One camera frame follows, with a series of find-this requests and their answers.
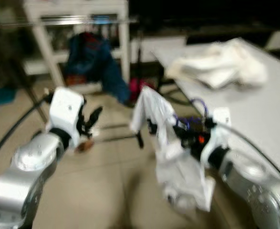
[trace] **white shelf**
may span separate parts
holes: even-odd
[[[112,54],[114,59],[120,59],[121,58],[121,50],[120,49],[113,49],[111,51],[111,54]],[[59,51],[59,52],[56,52],[54,54],[54,58],[55,58],[55,61],[57,63],[67,62],[68,57],[69,57],[69,51],[68,50]]]
[[[48,74],[49,69],[44,59],[28,59],[23,62],[24,70],[27,75]]]
[[[79,84],[69,86],[69,88],[81,94],[89,94],[102,91],[102,85],[100,83]]]

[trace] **blue jacket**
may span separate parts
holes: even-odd
[[[109,42],[102,36],[83,32],[70,39],[66,75],[84,75],[87,82],[100,81],[103,90],[120,103],[129,99],[130,91],[111,55]]]

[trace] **table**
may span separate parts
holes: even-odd
[[[198,82],[175,82],[186,97],[201,97],[210,110],[215,107],[229,107],[232,126],[256,143],[280,168],[280,60],[244,40],[241,41],[268,69],[269,79],[262,88],[240,90],[236,85],[229,85],[214,91]],[[208,44],[199,44],[178,48],[155,48],[152,52],[166,68],[176,58],[202,52],[207,47]],[[231,137],[229,144],[232,148],[238,148],[261,160],[275,173],[272,166],[239,138]]]

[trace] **black cable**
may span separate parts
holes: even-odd
[[[35,109],[37,109],[43,101],[47,100],[49,96],[43,97],[41,100],[39,100],[36,104],[34,104],[6,133],[6,135],[1,139],[0,141],[0,149],[4,145],[4,143],[7,141],[7,139],[14,133],[14,131],[17,129],[17,127],[29,116]]]
[[[174,90],[171,90],[169,92],[166,92],[166,93],[162,93],[162,96],[176,104],[179,104],[179,105],[183,105],[183,106],[190,106],[190,102],[189,101],[182,101],[182,100],[179,100],[179,99],[175,99],[173,97],[171,97],[170,95],[175,93],[175,92],[180,92],[180,89],[179,88],[176,88]]]
[[[252,146],[262,157],[264,157],[280,174],[280,169],[279,167],[277,167],[252,141],[250,141],[246,136],[244,136],[241,132],[239,132],[238,130],[232,128],[231,126],[228,126],[226,124],[223,123],[216,123],[218,126],[229,130],[230,132],[232,132],[233,134],[235,134],[236,136],[242,138],[245,142],[247,142],[250,146]]]

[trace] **crumpled white fabric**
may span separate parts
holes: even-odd
[[[266,66],[255,58],[240,39],[212,43],[200,55],[181,57],[165,72],[167,78],[199,80],[213,89],[238,82],[262,86],[268,80]]]
[[[181,147],[173,125],[175,111],[157,92],[144,87],[136,103],[130,129],[137,133],[147,119],[157,124],[156,177],[164,198],[180,212],[199,208],[210,211],[215,181],[205,177],[203,164]]]

